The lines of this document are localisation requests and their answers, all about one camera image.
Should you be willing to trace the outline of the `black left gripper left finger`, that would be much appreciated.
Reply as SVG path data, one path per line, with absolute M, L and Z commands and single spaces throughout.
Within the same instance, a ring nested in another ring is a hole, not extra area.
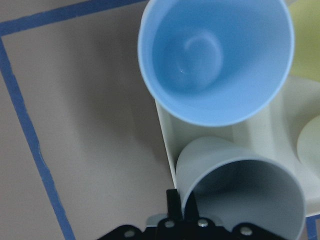
M 180 195 L 177 189 L 166 190 L 167 216 L 176 221 L 183 220 Z

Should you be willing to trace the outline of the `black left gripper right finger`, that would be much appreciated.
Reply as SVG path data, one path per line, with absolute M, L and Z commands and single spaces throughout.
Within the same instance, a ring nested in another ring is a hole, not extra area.
M 187 222 L 195 222 L 199 218 L 200 214 L 198 211 L 195 194 L 191 192 L 184 208 L 184 220 Z

